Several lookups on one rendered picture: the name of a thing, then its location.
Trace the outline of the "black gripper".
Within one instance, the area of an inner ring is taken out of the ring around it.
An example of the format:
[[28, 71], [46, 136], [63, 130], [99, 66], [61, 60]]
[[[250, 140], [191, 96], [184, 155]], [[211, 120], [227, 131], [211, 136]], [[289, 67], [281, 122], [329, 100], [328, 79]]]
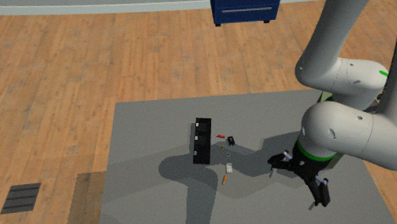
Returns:
[[[294, 159], [291, 157], [287, 150], [283, 153], [272, 156], [267, 162], [272, 165], [271, 173], [269, 178], [272, 178], [278, 169], [287, 169], [288, 171], [294, 172], [294, 174], [298, 175], [301, 179], [304, 180], [305, 184], [308, 185], [312, 195], [314, 196], [315, 201], [310, 205], [308, 210], [311, 210], [314, 206], [317, 206], [321, 203], [324, 207], [328, 205], [330, 202], [330, 195], [328, 190], [328, 179], [320, 178], [318, 176], [318, 172], [313, 172], [311, 170], [307, 170], [301, 167]], [[289, 160], [281, 161], [281, 160]], [[278, 162], [279, 161], [279, 162]], [[273, 163], [273, 164], [272, 164]], [[307, 176], [307, 177], [306, 177]], [[312, 177], [311, 177], [312, 176]], [[317, 180], [317, 182], [316, 182]]]

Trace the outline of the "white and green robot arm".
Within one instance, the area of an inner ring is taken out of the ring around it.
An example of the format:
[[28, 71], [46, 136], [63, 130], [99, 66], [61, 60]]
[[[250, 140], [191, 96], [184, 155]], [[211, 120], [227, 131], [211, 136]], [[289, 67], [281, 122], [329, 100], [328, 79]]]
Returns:
[[302, 118], [292, 155], [307, 170], [326, 168], [338, 152], [397, 171], [397, 38], [389, 72], [375, 61], [338, 57], [368, 1], [326, 0], [295, 65], [303, 86], [332, 93]]

